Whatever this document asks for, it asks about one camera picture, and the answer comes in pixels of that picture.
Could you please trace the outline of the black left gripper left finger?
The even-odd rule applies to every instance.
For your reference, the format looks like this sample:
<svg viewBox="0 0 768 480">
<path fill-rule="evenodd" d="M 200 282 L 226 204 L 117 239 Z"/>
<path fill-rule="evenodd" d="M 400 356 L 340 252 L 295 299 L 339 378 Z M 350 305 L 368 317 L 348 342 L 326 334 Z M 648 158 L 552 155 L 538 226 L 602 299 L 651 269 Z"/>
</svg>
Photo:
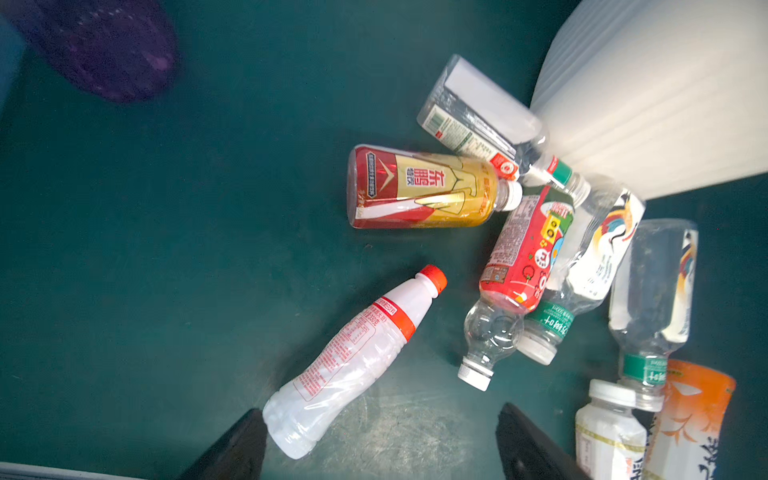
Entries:
<svg viewBox="0 0 768 480">
<path fill-rule="evenodd" d="M 248 410 L 179 477 L 179 480 L 259 479 L 268 430 L 262 411 Z"/>
</svg>

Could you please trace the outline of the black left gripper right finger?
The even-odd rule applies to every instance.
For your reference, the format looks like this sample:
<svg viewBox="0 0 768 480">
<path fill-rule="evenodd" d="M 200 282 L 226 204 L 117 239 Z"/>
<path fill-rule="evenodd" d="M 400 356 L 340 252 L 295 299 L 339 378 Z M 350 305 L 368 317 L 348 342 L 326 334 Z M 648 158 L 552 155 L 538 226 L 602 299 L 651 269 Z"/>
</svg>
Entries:
<svg viewBox="0 0 768 480">
<path fill-rule="evenodd" d="M 590 480 L 571 456 L 512 403 L 500 411 L 496 440 L 506 479 Z"/>
</svg>

